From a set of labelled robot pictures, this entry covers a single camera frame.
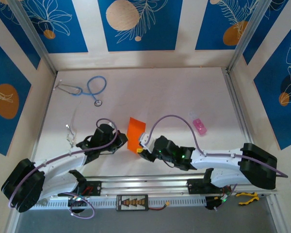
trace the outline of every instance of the wall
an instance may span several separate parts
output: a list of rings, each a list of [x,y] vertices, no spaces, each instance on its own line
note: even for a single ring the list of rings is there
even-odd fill
[[[57,69],[63,70],[226,67],[258,1],[23,0],[21,3]],[[16,30],[17,22],[2,2],[0,18],[18,41],[23,31]]]
[[[16,65],[13,65],[13,70],[21,73],[26,80],[27,86],[30,87],[30,91],[26,100],[27,92],[24,93],[21,89],[18,89],[19,106],[21,106],[21,98],[25,98],[23,109],[18,109],[19,114],[18,121],[16,122],[15,132],[6,130],[0,131],[0,138],[5,137],[5,134],[11,134],[13,140],[8,148],[7,153],[0,152],[0,189],[4,181],[7,179],[11,171],[14,169],[19,160],[28,158],[32,154],[32,149],[36,142],[36,138],[41,126],[41,120],[48,101],[49,92],[53,84],[53,76],[47,70],[45,64],[41,61],[38,68],[31,63],[21,47],[14,40],[13,36],[9,33],[8,29],[4,26],[0,20],[0,47],[4,50],[4,53],[13,61]],[[10,77],[0,76],[0,81],[6,78],[11,80],[18,78],[16,73],[11,73],[11,67],[6,67],[6,63],[0,63],[0,72]],[[1,117],[6,117],[6,122],[9,120],[4,113],[1,113]],[[5,123],[0,122],[0,126],[5,129]],[[7,207],[8,200],[0,191],[0,232],[4,232],[7,218],[10,210]]]
[[[289,176],[288,179],[277,179],[277,189],[283,200],[283,214],[291,224],[291,142],[282,144],[280,139],[280,132],[286,134],[284,139],[291,139],[291,129],[289,129],[291,99],[289,103],[280,102],[282,100],[280,83],[285,78],[281,70],[284,68],[289,74],[287,71],[289,58],[286,60],[286,57],[290,44],[284,38],[288,35],[290,39],[290,30],[291,0],[282,10],[249,64],[247,65],[242,58],[232,76],[238,83],[255,143],[276,156],[277,168]],[[274,127],[275,120],[278,121],[278,128]]]

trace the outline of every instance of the white table surface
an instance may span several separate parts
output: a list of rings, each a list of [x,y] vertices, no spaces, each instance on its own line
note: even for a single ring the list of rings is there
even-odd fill
[[[99,118],[112,119],[126,133],[129,117],[146,123],[149,133],[157,119],[175,114],[189,120],[189,112],[197,113],[207,133],[197,140],[202,149],[229,150],[240,148],[244,136],[226,87],[221,68],[153,68],[153,69],[93,69],[60,71],[57,81],[80,86],[87,92],[87,81],[96,75],[107,79],[105,91],[94,106],[91,96],[75,97],[62,90],[52,93],[35,160],[50,158],[68,151],[66,124],[77,132],[76,142],[95,132]],[[102,80],[91,83],[92,91],[103,86]],[[178,146],[195,147],[189,128],[176,118],[160,122],[153,136],[166,136]],[[169,168],[163,161],[154,163],[140,158],[123,146],[113,155],[102,155],[80,170],[84,176],[158,175],[185,173]]]

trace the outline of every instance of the gray floor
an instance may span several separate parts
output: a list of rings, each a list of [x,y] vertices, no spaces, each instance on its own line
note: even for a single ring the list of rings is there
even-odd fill
[[[204,207],[167,207],[162,211],[117,212],[96,209],[90,220],[77,219],[68,210],[23,213],[17,233],[275,233],[267,206],[260,200],[238,206],[230,197],[218,212]]]

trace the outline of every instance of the lavender cable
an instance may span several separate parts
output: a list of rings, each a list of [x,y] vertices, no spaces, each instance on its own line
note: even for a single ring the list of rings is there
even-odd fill
[[[178,118],[178,119],[182,120],[184,123],[186,123],[187,126],[190,128],[190,130],[191,130],[191,132],[192,132],[192,135],[193,135],[194,142],[195,142],[195,145],[196,145],[197,150],[198,150],[201,154],[205,155],[204,152],[201,150],[201,148],[200,148],[199,145],[198,145],[198,142],[197,142],[197,139],[196,139],[196,136],[195,136],[194,130],[193,130],[193,128],[191,127],[191,125],[190,125],[190,124],[189,124],[185,119],[183,119],[182,117],[177,116],[177,115],[166,115],[166,116],[163,116],[163,117],[161,117],[160,119],[158,119],[158,120],[154,123],[154,125],[153,125],[153,127],[152,127],[152,129],[151,129],[150,134],[149,134],[149,139],[148,139],[148,141],[145,143],[145,145],[147,145],[147,144],[150,142],[150,139],[151,139],[152,133],[153,133],[154,128],[156,127],[156,125],[157,125],[161,120],[163,120],[163,119],[165,119],[165,118],[167,118],[167,117],[175,117],[175,118]],[[211,154],[211,153],[209,153],[209,154],[206,154],[205,156],[230,156],[230,154]],[[266,164],[266,163],[261,162],[260,160],[257,160],[257,159],[255,159],[255,158],[251,158],[251,157],[248,157],[248,156],[245,156],[245,155],[239,155],[239,154],[236,154],[235,156],[236,156],[236,157],[243,158],[243,159],[248,159],[248,160],[251,160],[251,161],[253,161],[253,162],[256,162],[256,163],[258,163],[258,164],[260,164],[260,165],[262,165],[262,166],[265,166],[266,168],[268,168],[268,169],[270,169],[270,170],[272,170],[272,171],[274,171],[274,172],[276,172],[276,173],[279,173],[280,175],[277,175],[277,177],[288,178],[288,176],[287,176],[285,173],[283,173],[283,172],[277,170],[276,168],[273,168],[272,166],[270,166],[270,165],[268,165],[268,164]]]
[[[48,161],[46,161],[46,163],[45,164],[41,164],[41,165],[39,165],[39,166],[37,166],[35,169],[33,169],[31,172],[29,172],[19,183],[18,183],[18,185],[16,186],[16,188],[15,188],[15,190],[14,190],[14,192],[12,193],[12,195],[11,195],[11,197],[10,197],[10,199],[9,199],[9,203],[8,203],[8,206],[9,206],[9,208],[14,208],[14,206],[12,205],[12,201],[13,201],[13,198],[15,197],[15,195],[16,195],[16,193],[18,192],[18,190],[20,189],[20,187],[23,185],[23,183],[33,174],[33,173],[35,173],[37,170],[39,170],[40,168],[42,168],[42,167],[44,167],[44,166],[46,166],[46,165],[48,165],[48,164],[50,164],[50,163],[53,163],[53,162],[55,162],[55,161],[57,161],[57,160],[59,160],[59,159],[62,159],[62,158],[65,158],[65,157],[68,157],[68,156],[71,156],[71,155],[74,155],[74,154],[79,154],[79,153],[84,153],[84,152],[88,152],[88,151],[91,151],[91,150],[99,150],[99,149],[103,149],[103,148],[105,148],[105,147],[108,147],[109,145],[111,145],[114,141],[115,141],[115,139],[116,139],[116,137],[117,137],[117,135],[118,135],[118,133],[117,133],[117,131],[118,131],[118,129],[117,129],[117,126],[116,126],[116,124],[113,122],[113,121],[111,121],[110,119],[107,119],[107,118],[101,118],[101,119],[99,119],[97,122],[96,122],[96,126],[98,127],[98,123],[100,122],[100,121],[102,121],[102,120],[107,120],[107,121],[109,121],[109,122],[111,122],[113,125],[114,125],[114,128],[115,128],[115,136],[114,136],[114,138],[111,140],[111,142],[109,142],[108,144],[106,144],[106,145],[104,145],[104,146],[100,146],[100,147],[94,147],[94,148],[89,148],[89,149],[85,149],[85,150],[78,150],[78,151],[75,151],[75,152],[72,152],[72,153],[67,153],[67,154],[63,154],[63,155],[60,155],[60,156],[58,156],[58,157],[56,157],[56,158],[54,158],[54,159],[51,159],[51,160],[48,160]]]
[[[93,218],[93,217],[95,216],[95,209],[94,209],[93,205],[92,205],[88,200],[86,200],[84,197],[82,197],[82,196],[80,196],[80,195],[78,195],[78,194],[76,194],[76,193],[65,193],[65,194],[67,194],[67,195],[71,195],[71,196],[75,196],[75,197],[78,197],[78,198],[81,198],[81,199],[82,199],[86,204],[88,204],[88,205],[92,208],[92,210],[93,210],[93,213],[92,213],[91,216],[88,216],[88,217],[82,217],[82,216],[79,216],[79,215],[75,214],[74,212],[72,212],[72,206],[73,206],[73,204],[72,204],[72,205],[70,206],[70,208],[69,208],[69,211],[70,211],[70,213],[71,213],[72,216],[77,217],[77,218],[81,218],[81,219],[90,219],[90,218]]]

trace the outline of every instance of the blue stethoscope tubing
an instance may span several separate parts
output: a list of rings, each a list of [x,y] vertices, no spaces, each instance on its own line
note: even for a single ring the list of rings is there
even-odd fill
[[[95,93],[93,93],[91,91],[91,88],[89,86],[91,81],[94,79],[102,79],[105,82],[103,88],[100,91],[95,92]],[[101,94],[106,89],[106,86],[107,86],[107,80],[105,79],[105,77],[98,75],[98,76],[94,76],[94,77],[90,78],[90,80],[87,81],[87,89],[88,89],[89,93],[83,92],[83,89],[79,86],[73,86],[74,88],[79,90],[79,93],[70,93],[70,92],[68,92],[68,93],[73,95],[73,96],[80,96],[80,95],[92,96],[94,101],[95,101],[95,106],[99,107],[102,104],[102,101],[98,100],[95,96]]]

